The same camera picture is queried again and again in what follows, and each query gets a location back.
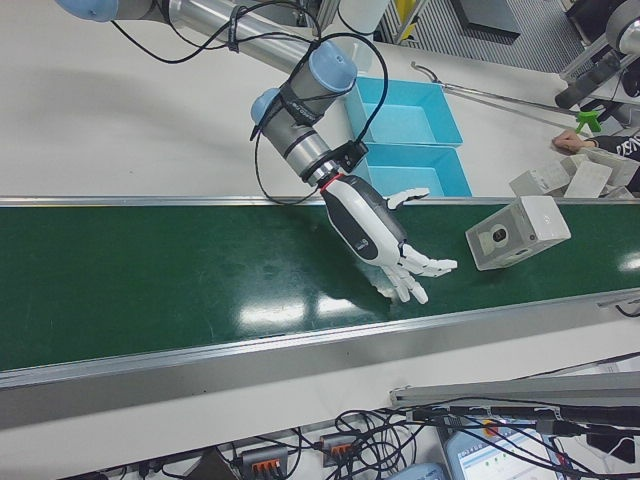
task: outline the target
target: blue plastic bin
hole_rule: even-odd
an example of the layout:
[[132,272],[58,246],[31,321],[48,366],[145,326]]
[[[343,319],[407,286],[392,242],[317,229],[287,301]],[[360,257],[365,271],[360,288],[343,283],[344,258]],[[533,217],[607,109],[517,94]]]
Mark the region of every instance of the blue plastic bin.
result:
[[353,171],[383,196],[427,187],[430,197],[470,197],[455,149],[429,145],[368,143],[369,153]]
[[[358,77],[345,105],[354,137],[378,105],[383,81]],[[385,103],[364,137],[366,142],[462,145],[442,87],[433,83],[389,80]]]

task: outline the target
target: sensor box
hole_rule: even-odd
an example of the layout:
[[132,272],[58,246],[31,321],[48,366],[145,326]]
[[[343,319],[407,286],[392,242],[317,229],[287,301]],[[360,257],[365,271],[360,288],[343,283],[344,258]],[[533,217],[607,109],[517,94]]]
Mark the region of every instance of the sensor box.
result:
[[549,196],[525,196],[465,233],[478,270],[506,268],[571,238]]
[[560,162],[549,162],[533,170],[527,170],[511,180],[509,185],[516,196],[555,195],[571,181],[571,177]]

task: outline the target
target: terminal block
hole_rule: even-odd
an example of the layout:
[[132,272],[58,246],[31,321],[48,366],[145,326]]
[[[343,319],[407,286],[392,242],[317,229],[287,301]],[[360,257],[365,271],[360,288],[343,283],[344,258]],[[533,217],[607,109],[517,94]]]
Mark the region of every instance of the terminal block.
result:
[[320,437],[324,457],[322,466],[335,466],[339,459],[352,450],[353,442],[355,442],[357,438],[356,435],[348,433],[332,433]]
[[239,466],[242,478],[264,480],[284,477],[287,475],[288,456],[285,447],[264,447],[242,452]]

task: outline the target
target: black mat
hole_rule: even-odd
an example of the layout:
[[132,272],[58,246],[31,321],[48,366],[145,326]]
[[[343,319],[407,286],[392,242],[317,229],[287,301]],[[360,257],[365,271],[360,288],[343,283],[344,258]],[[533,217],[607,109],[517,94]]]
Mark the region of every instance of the black mat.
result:
[[520,36],[520,27],[506,0],[451,0],[451,3],[465,28],[514,39]]

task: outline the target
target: monitor screen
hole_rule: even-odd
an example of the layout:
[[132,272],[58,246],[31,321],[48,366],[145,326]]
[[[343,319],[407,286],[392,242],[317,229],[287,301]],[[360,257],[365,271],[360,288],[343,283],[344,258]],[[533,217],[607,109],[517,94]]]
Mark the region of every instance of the monitor screen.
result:
[[[506,433],[505,436],[519,447],[533,452],[539,457],[549,458],[549,454],[544,446],[525,435],[510,431]],[[518,450],[505,440],[499,439],[495,444],[518,455],[540,462],[540,460]],[[459,452],[458,460],[460,461],[465,480],[558,480],[558,478],[562,478],[556,476],[556,474],[550,470],[536,467],[535,465],[519,460],[501,452],[491,445],[481,442]]]

